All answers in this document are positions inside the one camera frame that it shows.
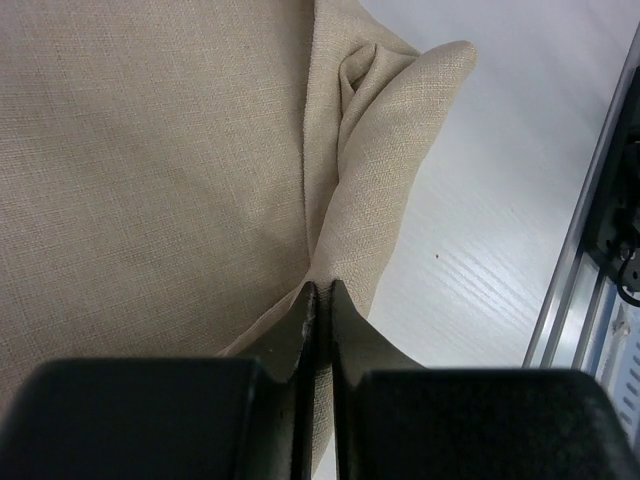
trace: white table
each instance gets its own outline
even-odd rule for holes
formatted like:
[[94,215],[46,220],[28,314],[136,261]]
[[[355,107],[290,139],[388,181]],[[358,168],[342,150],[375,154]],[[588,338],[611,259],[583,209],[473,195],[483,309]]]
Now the white table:
[[522,364],[640,21],[637,0],[489,3],[363,0],[420,50],[479,51],[369,317],[426,366]]

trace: fabric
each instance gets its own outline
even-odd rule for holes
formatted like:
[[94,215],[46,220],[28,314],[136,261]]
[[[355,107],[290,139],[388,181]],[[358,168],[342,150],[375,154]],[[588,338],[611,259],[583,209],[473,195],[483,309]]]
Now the fabric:
[[366,315],[474,63],[350,0],[4,5],[0,413],[53,358],[234,353],[305,280]]

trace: black cable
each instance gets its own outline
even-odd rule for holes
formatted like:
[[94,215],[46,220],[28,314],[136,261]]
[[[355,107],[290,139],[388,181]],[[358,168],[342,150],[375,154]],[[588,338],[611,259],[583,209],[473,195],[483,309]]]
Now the black cable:
[[638,235],[633,235],[633,243],[629,246],[629,253],[627,254],[627,258],[624,259],[622,265],[620,266],[620,270],[618,270],[618,277],[616,278],[616,288],[618,290],[618,295],[620,295],[620,298],[622,298],[622,300],[627,302],[629,305],[640,308],[640,300],[633,298],[622,286],[624,274],[627,271],[629,262],[631,262],[634,254],[636,253],[638,243]]

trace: black mechanical part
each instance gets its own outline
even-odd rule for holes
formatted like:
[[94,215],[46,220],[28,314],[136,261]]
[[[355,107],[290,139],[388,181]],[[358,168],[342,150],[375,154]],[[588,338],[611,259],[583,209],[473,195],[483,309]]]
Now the black mechanical part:
[[614,282],[640,291],[640,255],[629,259],[640,238],[640,69],[625,98],[585,225],[583,245]]
[[426,370],[333,290],[340,480],[639,479],[602,389],[578,371]]
[[307,284],[248,358],[45,365],[0,431],[0,478],[311,478],[315,309]]

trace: cable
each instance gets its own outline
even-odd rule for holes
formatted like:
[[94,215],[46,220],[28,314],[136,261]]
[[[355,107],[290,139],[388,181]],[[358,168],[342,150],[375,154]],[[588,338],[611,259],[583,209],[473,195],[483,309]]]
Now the cable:
[[637,298],[633,298],[622,286],[624,274],[627,271],[627,267],[629,266],[629,262],[633,258],[636,253],[636,248],[638,246],[638,235],[633,235],[633,243],[629,247],[629,253],[627,254],[627,258],[624,259],[622,265],[620,266],[620,270],[618,270],[618,277],[616,278],[616,288],[618,290],[618,295],[620,298],[627,302],[629,305],[633,305],[634,307],[640,308],[640,300]]

